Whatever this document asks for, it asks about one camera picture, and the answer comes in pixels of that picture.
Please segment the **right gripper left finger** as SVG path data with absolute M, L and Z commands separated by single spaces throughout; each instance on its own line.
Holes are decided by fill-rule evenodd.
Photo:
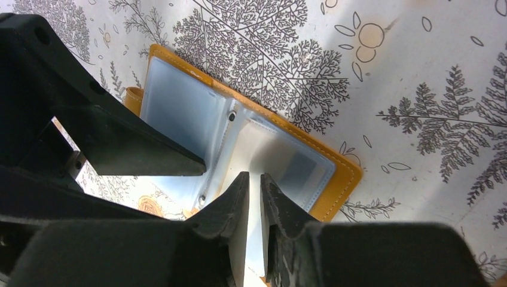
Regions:
M 243 286 L 249 174 L 185 221 L 8 174 L 9 286 Z

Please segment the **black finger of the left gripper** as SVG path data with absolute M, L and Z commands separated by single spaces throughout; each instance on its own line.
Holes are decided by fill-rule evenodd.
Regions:
M 100 175 L 197 176 L 202 158 L 150 127 L 74 58 L 43 16 L 1 15 L 1 164 L 58 119 Z

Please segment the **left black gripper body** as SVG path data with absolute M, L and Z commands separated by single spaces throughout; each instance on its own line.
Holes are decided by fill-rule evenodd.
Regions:
M 51 226 L 39 252 L 58 263 L 98 262 L 127 237 L 117 225 L 154 216 L 88 195 L 65 168 L 72 149 L 52 122 L 33 132 L 1 121 L 1 273 L 9 274 L 30 241 Z

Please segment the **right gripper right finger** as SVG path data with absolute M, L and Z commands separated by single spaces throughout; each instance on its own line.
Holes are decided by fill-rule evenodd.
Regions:
M 325 223 L 261 176 L 271 286 L 486 286 L 466 242 L 433 222 Z

